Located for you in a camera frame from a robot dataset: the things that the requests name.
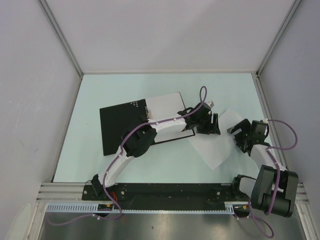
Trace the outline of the white paper sheet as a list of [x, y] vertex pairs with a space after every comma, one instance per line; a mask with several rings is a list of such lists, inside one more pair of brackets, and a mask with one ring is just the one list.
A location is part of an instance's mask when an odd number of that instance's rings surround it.
[[[172, 118], [177, 112], [184, 110], [182, 96], [179, 92], [170, 93], [162, 96], [150, 97], [145, 99], [146, 106], [151, 109], [152, 120], [162, 120]], [[164, 131], [157, 134], [154, 139], [155, 144], [188, 138], [195, 135], [193, 130], [176, 130], [171, 133]]]
[[228, 109], [218, 117], [220, 135], [197, 133], [189, 139], [191, 145], [212, 171], [236, 153], [235, 138], [227, 130], [242, 120], [244, 117], [238, 112]]

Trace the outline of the red black folder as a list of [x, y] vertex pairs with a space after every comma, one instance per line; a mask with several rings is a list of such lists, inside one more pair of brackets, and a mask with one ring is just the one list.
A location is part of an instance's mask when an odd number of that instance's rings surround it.
[[104, 107], [99, 110], [103, 155], [113, 155], [122, 142], [122, 135], [139, 116], [146, 117], [146, 98]]

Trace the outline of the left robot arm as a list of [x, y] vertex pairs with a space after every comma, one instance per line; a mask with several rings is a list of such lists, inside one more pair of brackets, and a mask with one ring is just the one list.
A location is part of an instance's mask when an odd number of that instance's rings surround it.
[[139, 117], [133, 126], [125, 132], [122, 141], [109, 166], [93, 176], [91, 185], [93, 194], [100, 200], [110, 196], [111, 186], [131, 160], [141, 157], [161, 134], [182, 133], [196, 129], [199, 134], [220, 135], [218, 114], [212, 112], [212, 101], [200, 102], [194, 108], [179, 111], [167, 119], [146, 119]]

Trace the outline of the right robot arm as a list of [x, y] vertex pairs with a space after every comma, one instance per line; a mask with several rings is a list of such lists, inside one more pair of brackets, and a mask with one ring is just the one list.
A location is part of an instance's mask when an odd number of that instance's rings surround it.
[[266, 142], [269, 130], [269, 120], [246, 118], [227, 130], [236, 146], [248, 154], [259, 169], [257, 176], [236, 176], [230, 194], [237, 201], [248, 197], [251, 207], [266, 215], [289, 218], [295, 208], [299, 177], [276, 159], [275, 147]]

